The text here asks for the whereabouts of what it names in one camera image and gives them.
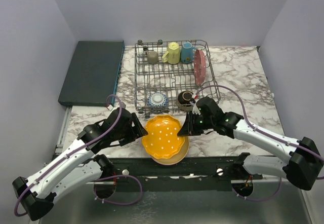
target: red plate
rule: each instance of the red plate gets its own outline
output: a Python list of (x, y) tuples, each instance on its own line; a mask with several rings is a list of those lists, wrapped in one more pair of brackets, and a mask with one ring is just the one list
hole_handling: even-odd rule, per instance
[(206, 58), (202, 50), (197, 49), (194, 54), (194, 76), (196, 78), (196, 84), (201, 86), (205, 81), (206, 76)]

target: white wall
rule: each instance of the white wall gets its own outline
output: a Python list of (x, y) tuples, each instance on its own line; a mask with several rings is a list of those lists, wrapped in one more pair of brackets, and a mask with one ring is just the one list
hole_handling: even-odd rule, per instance
[(56, 0), (78, 40), (261, 45), (286, 0)]
[[(313, 139), (322, 156), (323, 49), (324, 0), (287, 0), (260, 48), (261, 62), (285, 133)], [(318, 181), (311, 192), (322, 219), (323, 189), (324, 181)]]
[(76, 42), (54, 0), (0, 0), (0, 15), (0, 222), (27, 223), (11, 183), (51, 159)]

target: handle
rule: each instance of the handle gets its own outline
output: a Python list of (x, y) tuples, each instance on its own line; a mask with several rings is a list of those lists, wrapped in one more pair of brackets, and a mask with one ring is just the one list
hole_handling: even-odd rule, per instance
[(168, 58), (166, 58), (166, 56), (169, 54), (169, 51), (167, 51), (166, 53), (163, 54), (162, 56), (162, 62), (166, 63), (168, 61)]

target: dark green board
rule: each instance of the dark green board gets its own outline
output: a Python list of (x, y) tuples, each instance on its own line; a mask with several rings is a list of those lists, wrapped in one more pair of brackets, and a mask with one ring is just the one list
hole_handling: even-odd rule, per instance
[(63, 106), (105, 106), (107, 96), (116, 94), (124, 49), (123, 41), (78, 42), (59, 103)]

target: blue and white bowl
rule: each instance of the blue and white bowl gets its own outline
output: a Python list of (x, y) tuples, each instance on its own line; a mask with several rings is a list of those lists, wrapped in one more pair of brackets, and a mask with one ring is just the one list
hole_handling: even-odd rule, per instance
[(167, 96), (161, 92), (156, 92), (151, 94), (147, 100), (148, 106), (167, 106), (169, 105), (169, 100)]

